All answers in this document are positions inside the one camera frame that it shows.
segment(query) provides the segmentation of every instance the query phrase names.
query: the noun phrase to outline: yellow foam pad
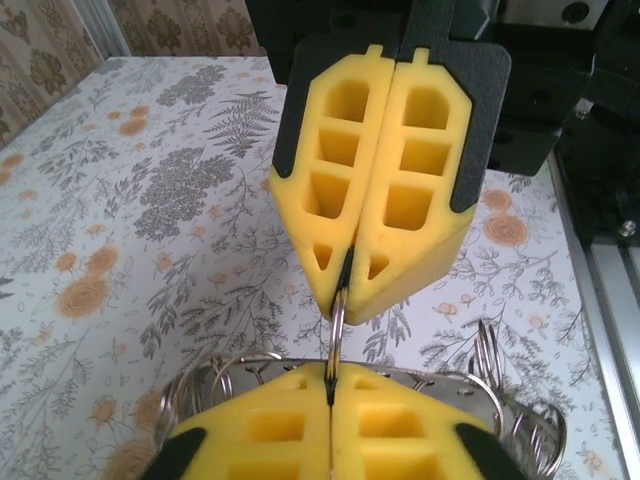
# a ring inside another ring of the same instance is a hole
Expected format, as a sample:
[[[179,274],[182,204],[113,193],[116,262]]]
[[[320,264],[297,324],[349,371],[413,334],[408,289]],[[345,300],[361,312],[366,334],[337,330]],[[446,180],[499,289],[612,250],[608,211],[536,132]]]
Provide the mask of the yellow foam pad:
[[[293,173],[270,177],[326,317],[355,244],[352,325],[445,275],[473,217],[449,207],[471,101],[427,49],[398,64],[381,52],[349,55],[312,81]]]
[[[184,480],[326,480],[329,407],[324,364],[308,363],[182,422],[207,436]]]
[[[323,371],[305,364],[181,423],[172,437],[206,431],[181,478],[483,479],[455,431],[489,431],[480,420],[345,363],[330,416]]]
[[[477,418],[354,364],[332,410],[335,480],[481,480],[454,430]]]

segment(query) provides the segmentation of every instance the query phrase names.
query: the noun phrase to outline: floral tablecloth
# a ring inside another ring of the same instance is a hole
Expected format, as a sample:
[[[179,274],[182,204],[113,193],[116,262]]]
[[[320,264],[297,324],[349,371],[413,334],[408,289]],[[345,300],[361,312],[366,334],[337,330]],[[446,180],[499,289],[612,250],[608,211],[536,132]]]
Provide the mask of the floral tablecloth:
[[[269,192],[263,58],[110,59],[0,154],[0,476],[136,478],[159,389],[207,352],[326,354]],[[348,329],[347,358],[460,369],[568,415],[557,477],[622,479],[546,168],[487,174],[450,274]]]

